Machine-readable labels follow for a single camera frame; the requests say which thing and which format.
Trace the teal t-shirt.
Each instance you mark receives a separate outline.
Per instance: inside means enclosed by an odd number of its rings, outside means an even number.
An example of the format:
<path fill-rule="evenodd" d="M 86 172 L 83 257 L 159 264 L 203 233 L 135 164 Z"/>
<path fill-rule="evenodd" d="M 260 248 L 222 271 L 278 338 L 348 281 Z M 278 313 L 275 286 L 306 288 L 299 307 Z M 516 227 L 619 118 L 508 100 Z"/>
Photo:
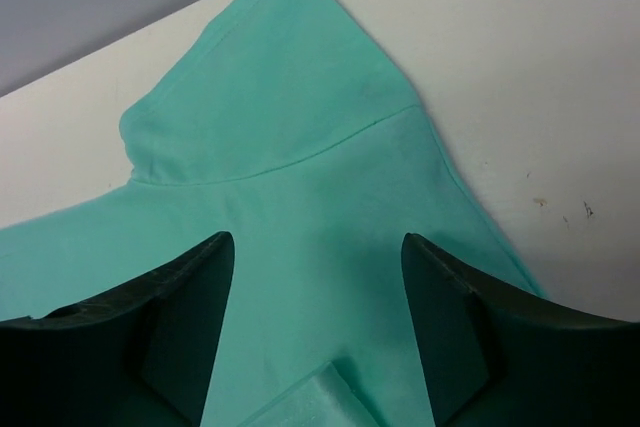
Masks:
<path fill-rule="evenodd" d="M 401 272 L 418 233 L 538 287 L 418 94 L 336 0 L 234 0 L 122 116 L 129 181 L 1 232 L 1 315 L 44 314 L 231 233 L 207 426 L 241 426 L 333 363 L 302 425 L 430 426 Z"/>

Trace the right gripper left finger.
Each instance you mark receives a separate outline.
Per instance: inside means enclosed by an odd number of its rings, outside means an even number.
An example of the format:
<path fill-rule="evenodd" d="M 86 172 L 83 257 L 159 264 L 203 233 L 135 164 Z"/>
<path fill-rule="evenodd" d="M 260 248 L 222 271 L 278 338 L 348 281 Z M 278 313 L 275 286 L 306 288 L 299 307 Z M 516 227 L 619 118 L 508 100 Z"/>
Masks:
<path fill-rule="evenodd" d="M 5 426 L 197 426 L 234 270 L 220 232 L 42 318 L 1 324 Z"/>

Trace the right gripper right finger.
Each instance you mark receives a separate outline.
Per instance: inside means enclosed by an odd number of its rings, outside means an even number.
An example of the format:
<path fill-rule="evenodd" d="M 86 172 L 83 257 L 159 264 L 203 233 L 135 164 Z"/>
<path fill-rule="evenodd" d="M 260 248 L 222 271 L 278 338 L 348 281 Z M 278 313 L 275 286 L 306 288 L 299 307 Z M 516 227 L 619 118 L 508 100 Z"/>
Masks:
<path fill-rule="evenodd" d="M 402 274 L 439 426 L 635 426 L 639 326 L 542 299 L 417 234 Z"/>

